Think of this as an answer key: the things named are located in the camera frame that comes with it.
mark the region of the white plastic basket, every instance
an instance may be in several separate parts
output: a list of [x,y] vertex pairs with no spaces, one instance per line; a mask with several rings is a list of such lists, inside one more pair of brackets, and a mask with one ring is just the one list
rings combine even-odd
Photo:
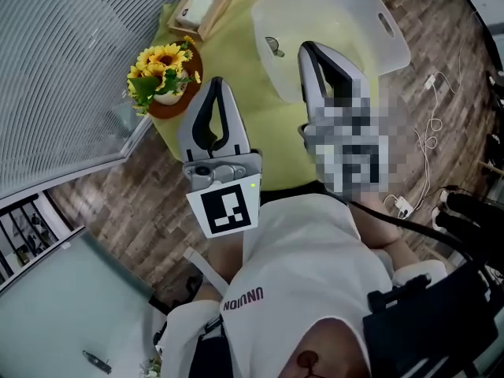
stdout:
[[[298,49],[306,40],[338,50],[369,77],[410,63],[410,49],[381,0],[259,0],[252,18],[261,62],[286,102],[302,100]],[[284,57],[273,54],[268,36]]]

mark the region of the white shirt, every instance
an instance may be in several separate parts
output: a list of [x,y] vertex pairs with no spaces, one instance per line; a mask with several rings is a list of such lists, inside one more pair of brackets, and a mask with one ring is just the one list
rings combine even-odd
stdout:
[[[396,272],[402,283],[426,272],[433,282],[446,276],[439,261],[404,269]],[[192,302],[168,315],[161,378],[189,375],[198,336],[219,313],[235,377],[278,377],[306,332],[326,318],[352,330],[369,363],[362,332],[367,294],[390,291],[392,281],[344,204],[317,194],[267,203],[258,227],[244,235],[243,267],[222,302]]]

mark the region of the black strap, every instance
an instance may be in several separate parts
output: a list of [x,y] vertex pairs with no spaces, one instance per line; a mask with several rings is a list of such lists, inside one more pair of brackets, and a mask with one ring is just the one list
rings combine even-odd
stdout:
[[[214,331],[219,328],[220,334],[215,335]],[[215,321],[210,321],[205,326],[205,333],[199,336],[189,372],[189,378],[209,376],[233,378],[231,351],[221,315]]]

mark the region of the yellow tablecloth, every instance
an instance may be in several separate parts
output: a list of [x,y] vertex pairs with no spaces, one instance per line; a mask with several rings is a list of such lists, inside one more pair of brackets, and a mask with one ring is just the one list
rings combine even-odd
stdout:
[[[203,60],[202,82],[221,76],[231,86],[250,146],[262,153],[261,189],[274,191],[311,182],[317,179],[317,174],[298,133],[298,127],[307,122],[304,102],[290,104],[283,101],[261,64],[250,14],[256,1],[232,0],[213,26],[209,38],[204,43],[197,43],[197,48]],[[166,26],[174,8],[174,5],[162,7],[160,27],[153,45],[180,39],[170,34]],[[377,83],[372,84],[372,90],[377,91]],[[176,132],[182,119],[183,113],[170,120],[153,118],[159,134],[179,160]],[[216,135],[222,136],[215,106],[210,127]]]

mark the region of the wooden box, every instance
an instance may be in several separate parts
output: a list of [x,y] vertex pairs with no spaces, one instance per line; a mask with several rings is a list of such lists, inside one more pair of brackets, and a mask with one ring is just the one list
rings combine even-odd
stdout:
[[177,20],[176,16],[179,11],[185,6],[187,0],[180,0],[179,5],[173,11],[172,16],[168,20],[168,28],[170,32],[178,36],[189,35],[191,38],[197,41],[204,41],[206,36],[212,29],[213,24],[217,21],[217,18],[228,8],[231,0],[215,0],[210,7],[209,12],[203,18],[203,21],[197,30],[184,28]]

